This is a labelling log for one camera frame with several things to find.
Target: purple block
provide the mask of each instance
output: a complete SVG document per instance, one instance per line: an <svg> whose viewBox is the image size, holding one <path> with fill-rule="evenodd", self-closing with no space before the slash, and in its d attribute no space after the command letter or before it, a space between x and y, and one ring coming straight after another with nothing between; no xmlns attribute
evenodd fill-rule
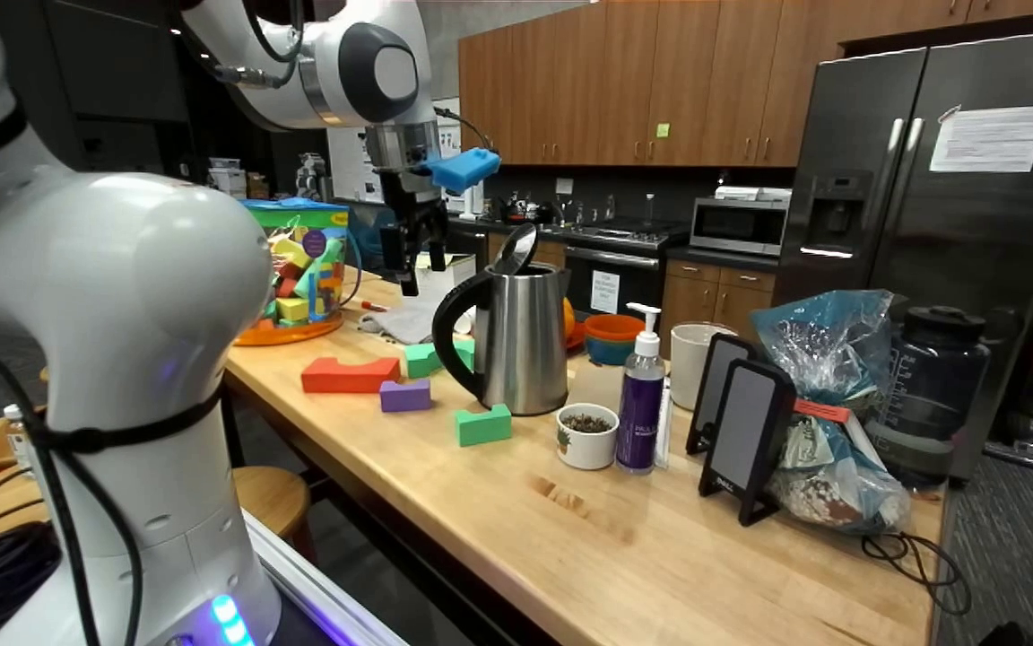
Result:
<svg viewBox="0 0 1033 646"><path fill-rule="evenodd" d="M382 381L382 412L432 409L432 381Z"/></svg>

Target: snack bag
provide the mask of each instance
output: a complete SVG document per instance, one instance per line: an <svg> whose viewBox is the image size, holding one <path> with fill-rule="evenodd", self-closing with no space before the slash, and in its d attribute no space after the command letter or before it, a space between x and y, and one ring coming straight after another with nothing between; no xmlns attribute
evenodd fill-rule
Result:
<svg viewBox="0 0 1033 646"><path fill-rule="evenodd" d="M889 302L889 292L826 292L755 316L765 353L800 393L771 475L771 495L800 519L879 536L913 510L862 428L885 376Z"/></svg>

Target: wooden table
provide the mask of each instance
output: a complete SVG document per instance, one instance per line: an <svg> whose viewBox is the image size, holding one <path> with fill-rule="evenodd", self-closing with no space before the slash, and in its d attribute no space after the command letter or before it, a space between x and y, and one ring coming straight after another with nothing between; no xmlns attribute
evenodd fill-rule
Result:
<svg viewBox="0 0 1033 646"><path fill-rule="evenodd" d="M394 287L371 279L363 297L390 305ZM459 450L452 409L474 399L450 372L434 376L426 412L306 394L298 372L321 357L400 357L357 318L323 342L232 348L232 393L284 415L298 450L363 482L553 639L928 643L924 589L862 556L856 539L791 515L740 529L733 495L699 499L684 412L672 412L649 475L581 475L561 464L553 415L516 415L512 443ZM907 531L939 539L939 519L939 495L916 499Z"/></svg>

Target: microwave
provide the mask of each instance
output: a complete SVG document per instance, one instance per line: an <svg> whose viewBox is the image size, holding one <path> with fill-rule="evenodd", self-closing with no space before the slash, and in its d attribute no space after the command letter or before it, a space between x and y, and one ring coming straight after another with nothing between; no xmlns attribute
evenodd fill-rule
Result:
<svg viewBox="0 0 1033 646"><path fill-rule="evenodd" d="M791 189L755 198L695 198L689 249L779 260Z"/></svg>

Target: blue clamp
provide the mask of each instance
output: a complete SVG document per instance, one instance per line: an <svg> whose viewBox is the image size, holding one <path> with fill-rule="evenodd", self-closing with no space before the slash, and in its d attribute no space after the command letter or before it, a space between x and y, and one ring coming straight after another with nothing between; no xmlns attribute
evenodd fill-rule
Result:
<svg viewBox="0 0 1033 646"><path fill-rule="evenodd" d="M464 194L484 177L494 177L504 168L504 159L489 149L469 149L455 159L426 159L425 168L434 177L443 189Z"/></svg>

